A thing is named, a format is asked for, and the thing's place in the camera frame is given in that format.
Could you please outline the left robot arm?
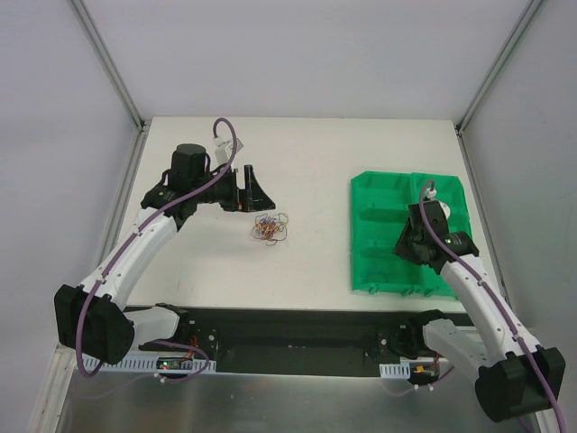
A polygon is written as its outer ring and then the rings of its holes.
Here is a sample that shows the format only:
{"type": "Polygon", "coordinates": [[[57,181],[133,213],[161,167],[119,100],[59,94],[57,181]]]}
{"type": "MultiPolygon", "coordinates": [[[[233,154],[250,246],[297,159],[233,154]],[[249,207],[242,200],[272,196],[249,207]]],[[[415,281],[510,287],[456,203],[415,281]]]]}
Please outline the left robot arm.
{"type": "Polygon", "coordinates": [[[244,166],[244,186],[238,187],[232,160],[242,142],[217,139],[215,143],[219,163],[215,169],[205,147],[178,145],[170,167],[145,194],[124,238],[78,286],[58,289],[54,306],[62,345],[106,364],[117,364],[131,349],[156,340],[172,351],[188,345],[191,325],[186,310],[167,303],[125,309],[136,283],[199,206],[217,204],[225,212],[243,213],[276,207],[251,165],[244,166]]]}

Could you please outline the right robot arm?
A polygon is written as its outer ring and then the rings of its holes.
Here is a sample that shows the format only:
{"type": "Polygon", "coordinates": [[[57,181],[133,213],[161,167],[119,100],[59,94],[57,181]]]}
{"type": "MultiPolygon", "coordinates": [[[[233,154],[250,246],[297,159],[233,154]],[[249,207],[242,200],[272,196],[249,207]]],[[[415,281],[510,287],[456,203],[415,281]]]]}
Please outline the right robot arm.
{"type": "Polygon", "coordinates": [[[436,352],[472,383],[481,408],[494,422],[553,410],[567,430],[558,397],[566,362],[524,327],[486,273],[479,250],[465,232],[449,229],[443,205],[420,200],[394,253],[430,267],[457,295],[481,340],[473,341],[438,309],[412,317],[401,335],[406,358],[436,352]]]}

